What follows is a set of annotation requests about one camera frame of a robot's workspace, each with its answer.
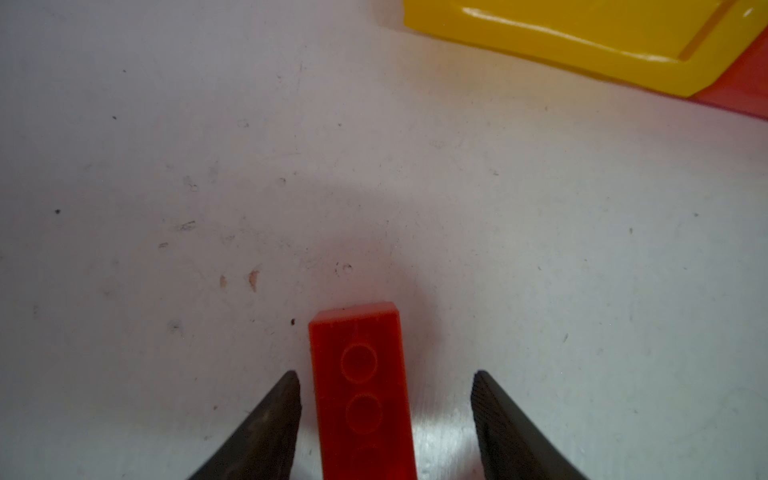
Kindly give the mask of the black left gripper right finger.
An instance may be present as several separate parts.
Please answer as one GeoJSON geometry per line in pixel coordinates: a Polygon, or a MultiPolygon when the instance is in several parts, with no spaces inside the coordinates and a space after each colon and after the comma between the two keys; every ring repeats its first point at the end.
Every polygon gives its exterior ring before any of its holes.
{"type": "Polygon", "coordinates": [[[474,374],[470,401],[485,478],[585,480],[488,372],[474,374]]]}

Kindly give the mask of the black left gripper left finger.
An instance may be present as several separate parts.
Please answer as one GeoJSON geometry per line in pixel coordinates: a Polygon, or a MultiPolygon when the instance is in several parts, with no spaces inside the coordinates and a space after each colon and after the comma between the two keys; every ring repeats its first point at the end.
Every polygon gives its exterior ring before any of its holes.
{"type": "Polygon", "coordinates": [[[288,479],[301,413],[299,378],[289,370],[190,480],[288,479]]]}

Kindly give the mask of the red lego brick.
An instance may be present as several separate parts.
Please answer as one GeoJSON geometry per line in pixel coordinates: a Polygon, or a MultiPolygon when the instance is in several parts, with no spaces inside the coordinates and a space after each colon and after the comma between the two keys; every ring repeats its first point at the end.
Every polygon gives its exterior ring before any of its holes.
{"type": "Polygon", "coordinates": [[[308,331],[324,478],[416,478],[395,304],[323,311],[308,331]]]}

